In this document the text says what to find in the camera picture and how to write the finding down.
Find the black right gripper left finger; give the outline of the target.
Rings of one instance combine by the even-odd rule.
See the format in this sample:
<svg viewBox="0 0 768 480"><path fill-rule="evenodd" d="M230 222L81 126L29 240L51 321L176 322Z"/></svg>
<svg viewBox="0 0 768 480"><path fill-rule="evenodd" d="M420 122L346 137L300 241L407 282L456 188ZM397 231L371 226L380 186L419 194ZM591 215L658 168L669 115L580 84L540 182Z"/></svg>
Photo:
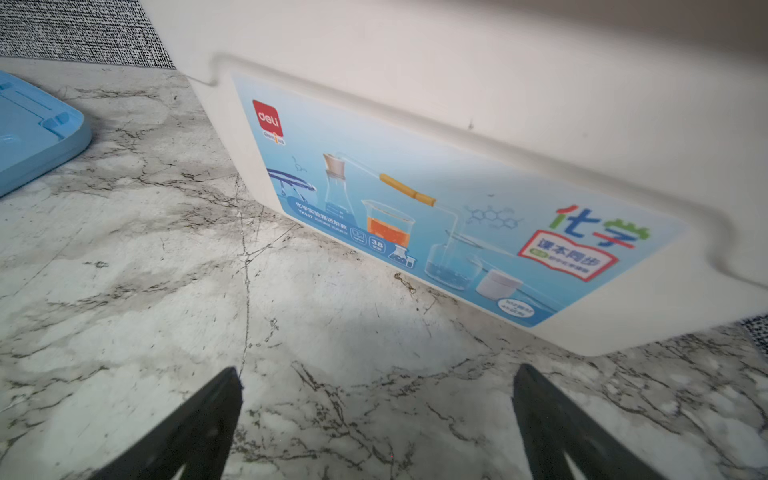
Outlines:
<svg viewBox="0 0 768 480"><path fill-rule="evenodd" d="M227 367L94 479L220 479L242 407L242 384Z"/></svg>

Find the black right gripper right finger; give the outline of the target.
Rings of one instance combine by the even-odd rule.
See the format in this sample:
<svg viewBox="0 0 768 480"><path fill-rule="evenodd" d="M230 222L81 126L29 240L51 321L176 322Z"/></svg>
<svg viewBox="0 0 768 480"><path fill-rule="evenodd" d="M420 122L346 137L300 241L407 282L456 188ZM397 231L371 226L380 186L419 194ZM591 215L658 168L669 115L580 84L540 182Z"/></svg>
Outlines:
<svg viewBox="0 0 768 480"><path fill-rule="evenodd" d="M512 404L535 479L661 479L530 364L514 377Z"/></svg>

